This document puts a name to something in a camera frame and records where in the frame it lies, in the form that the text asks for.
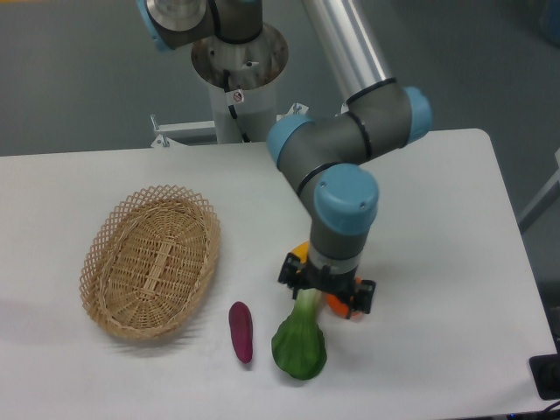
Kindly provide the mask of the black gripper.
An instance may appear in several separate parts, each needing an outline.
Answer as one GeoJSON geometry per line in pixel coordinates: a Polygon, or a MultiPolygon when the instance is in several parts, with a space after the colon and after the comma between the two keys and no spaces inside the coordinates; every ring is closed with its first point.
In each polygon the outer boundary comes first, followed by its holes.
{"type": "Polygon", "coordinates": [[[316,289],[334,295],[348,310],[346,319],[358,313],[371,312],[376,282],[355,278],[356,268],[342,274],[334,274],[330,266],[321,269],[311,262],[302,262],[294,253],[288,253],[283,261],[278,282],[291,290],[316,289]]]}

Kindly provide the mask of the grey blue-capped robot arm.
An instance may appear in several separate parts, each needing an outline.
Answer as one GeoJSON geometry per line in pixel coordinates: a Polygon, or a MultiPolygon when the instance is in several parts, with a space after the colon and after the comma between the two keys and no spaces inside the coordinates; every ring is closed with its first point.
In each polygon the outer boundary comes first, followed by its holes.
{"type": "Polygon", "coordinates": [[[333,295],[349,313],[370,312],[375,283],[355,274],[379,190],[362,165],[424,137],[432,113],[419,89],[397,83],[360,3],[304,3],[346,103],[345,112],[322,122],[298,110],[277,116],[274,85],[289,53],[284,36],[264,22],[261,2],[141,1],[137,7],[159,49],[192,48],[217,141],[266,143],[311,216],[307,258],[287,256],[279,282],[333,295]]]}

